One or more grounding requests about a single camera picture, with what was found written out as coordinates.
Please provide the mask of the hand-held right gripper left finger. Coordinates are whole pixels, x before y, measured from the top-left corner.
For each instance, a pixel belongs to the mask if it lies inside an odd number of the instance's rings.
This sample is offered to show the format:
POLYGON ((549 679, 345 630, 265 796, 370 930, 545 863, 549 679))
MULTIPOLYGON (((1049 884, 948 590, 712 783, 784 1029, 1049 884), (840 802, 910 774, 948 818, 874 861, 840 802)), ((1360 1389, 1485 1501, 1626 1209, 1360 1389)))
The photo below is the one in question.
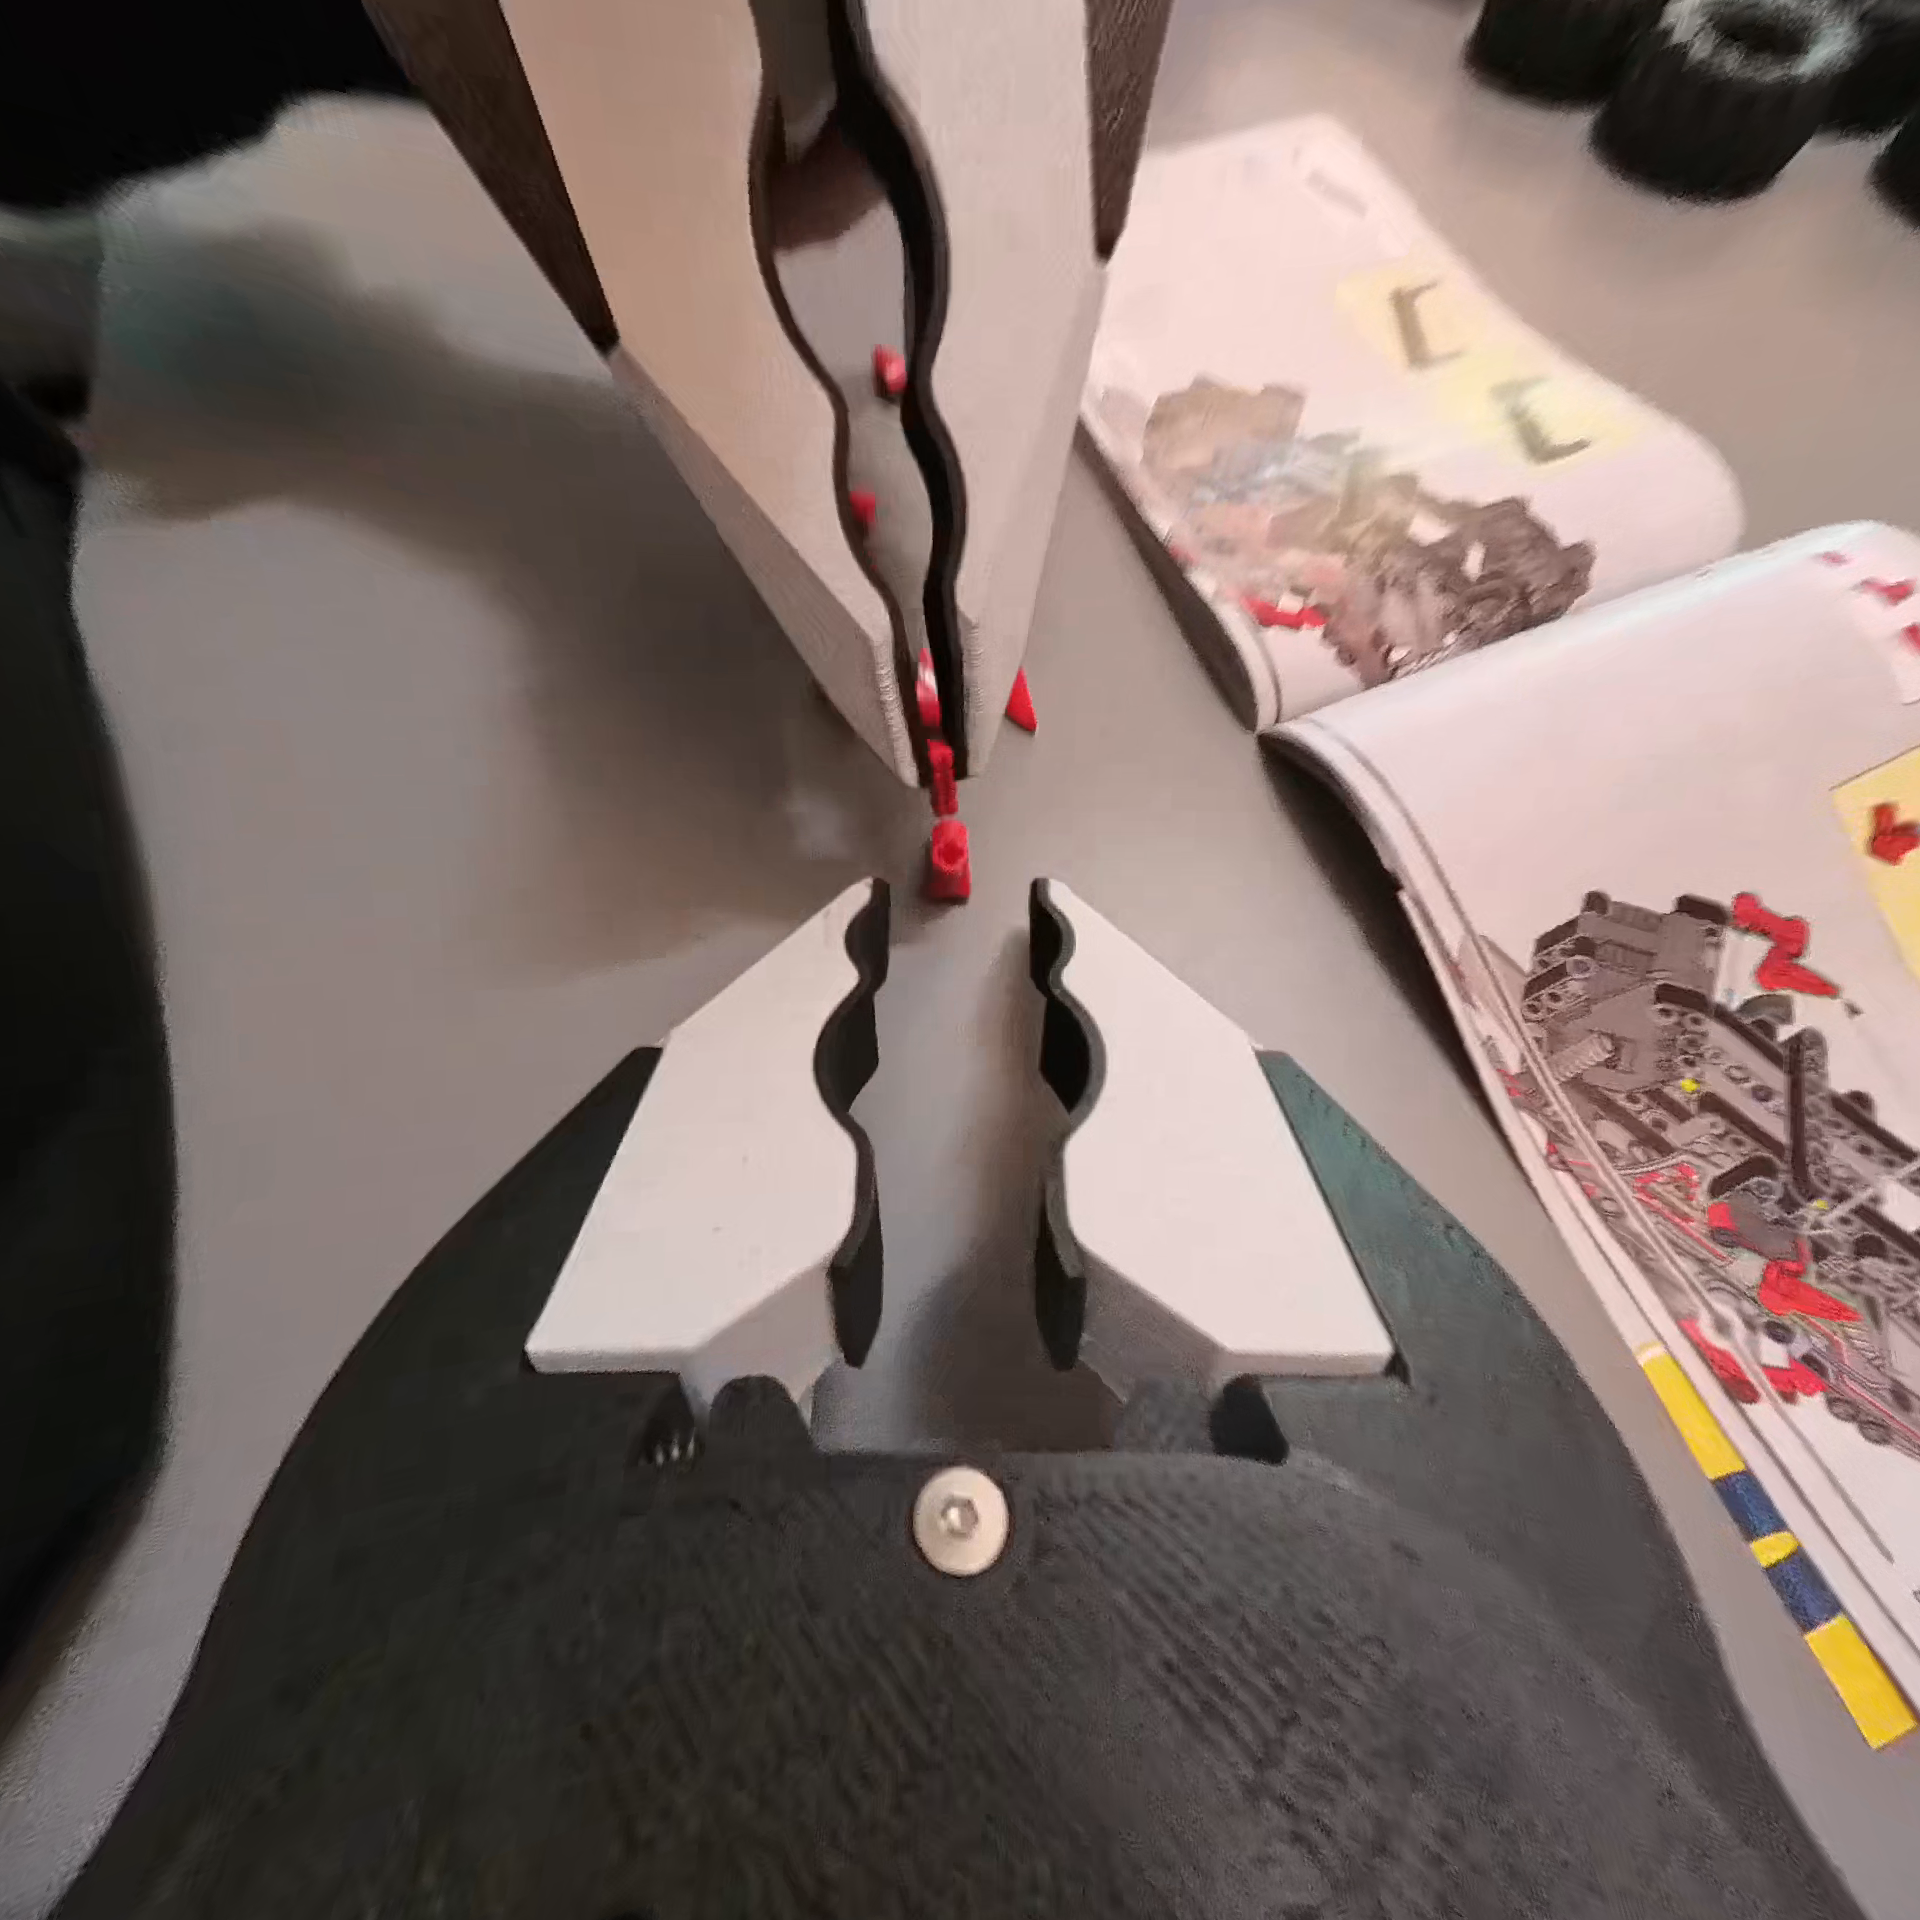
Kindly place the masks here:
POLYGON ((806 1404, 861 1367, 883 1302, 874 1144, 890 884, 859 879, 681 1018, 523 1354, 545 1376, 675 1376, 713 1404, 773 1377, 806 1404))

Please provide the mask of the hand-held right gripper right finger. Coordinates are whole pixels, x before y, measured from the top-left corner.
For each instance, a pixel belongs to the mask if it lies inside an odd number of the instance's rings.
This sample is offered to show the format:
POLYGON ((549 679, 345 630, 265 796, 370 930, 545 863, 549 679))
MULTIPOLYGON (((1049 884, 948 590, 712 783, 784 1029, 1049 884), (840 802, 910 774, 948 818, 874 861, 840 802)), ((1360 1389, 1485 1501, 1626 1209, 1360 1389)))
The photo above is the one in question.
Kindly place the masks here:
POLYGON ((1252 1037, 1062 879, 1029 886, 1041 1076, 1066 1114, 1036 1306, 1118 1398, 1380 1377, 1394 1337, 1252 1037))

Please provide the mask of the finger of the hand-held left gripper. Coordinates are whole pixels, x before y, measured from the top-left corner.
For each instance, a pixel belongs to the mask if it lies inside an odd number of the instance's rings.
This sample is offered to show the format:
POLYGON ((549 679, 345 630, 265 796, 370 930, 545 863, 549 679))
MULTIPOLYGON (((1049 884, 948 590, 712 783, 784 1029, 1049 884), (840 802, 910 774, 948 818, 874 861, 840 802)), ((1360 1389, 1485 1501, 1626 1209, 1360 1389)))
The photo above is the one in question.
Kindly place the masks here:
POLYGON ((929 402, 957 478, 950 743, 976 774, 1025 665, 1102 304, 1088 8, 878 1, 859 28, 931 188, 929 402))
POLYGON ((854 550, 848 408, 777 290, 773 160, 835 102, 826 4, 510 1, 610 366, 824 694, 902 783, 900 616, 854 550))

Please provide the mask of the building instruction booklet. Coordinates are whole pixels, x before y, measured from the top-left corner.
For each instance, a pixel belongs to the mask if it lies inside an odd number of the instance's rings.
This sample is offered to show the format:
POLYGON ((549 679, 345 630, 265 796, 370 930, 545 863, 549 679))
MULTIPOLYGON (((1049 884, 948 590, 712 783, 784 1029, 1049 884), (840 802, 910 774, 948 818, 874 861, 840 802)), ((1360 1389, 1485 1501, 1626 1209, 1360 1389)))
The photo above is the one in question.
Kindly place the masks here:
POLYGON ((1915 1733, 1915 535, 1712 442, 1307 114, 1153 150, 1084 426, 1862 1738, 1915 1733))

